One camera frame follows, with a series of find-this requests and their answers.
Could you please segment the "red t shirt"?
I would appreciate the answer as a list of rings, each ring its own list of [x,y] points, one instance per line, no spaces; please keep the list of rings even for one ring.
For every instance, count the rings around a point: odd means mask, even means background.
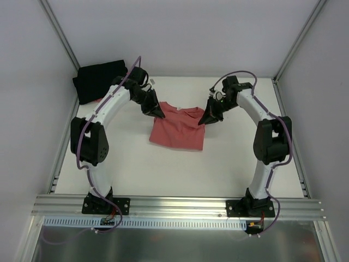
[[[199,125],[204,110],[199,107],[177,108],[160,102],[165,118],[155,118],[149,141],[153,144],[181,150],[202,151],[205,125]]]

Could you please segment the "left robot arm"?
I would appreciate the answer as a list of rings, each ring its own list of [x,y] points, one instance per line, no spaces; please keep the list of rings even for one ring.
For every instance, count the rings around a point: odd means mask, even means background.
[[[135,67],[126,76],[116,77],[107,94],[85,117],[70,124],[70,150],[77,168],[85,170],[90,185],[82,213],[107,215],[115,210],[112,177],[106,170],[109,153],[106,129],[117,112],[130,101],[140,105],[144,115],[165,118],[148,73]]]

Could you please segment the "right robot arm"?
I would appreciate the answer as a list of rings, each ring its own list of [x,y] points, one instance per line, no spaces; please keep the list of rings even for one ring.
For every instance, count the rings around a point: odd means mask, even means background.
[[[210,88],[210,94],[199,125],[213,124],[224,119],[224,113],[242,108],[256,125],[253,152],[257,159],[254,177],[245,196],[226,202],[228,217],[275,217],[269,192],[274,170],[292,160],[292,121],[288,116],[273,114],[256,96],[255,83],[240,83],[235,73],[219,79],[221,91]]]

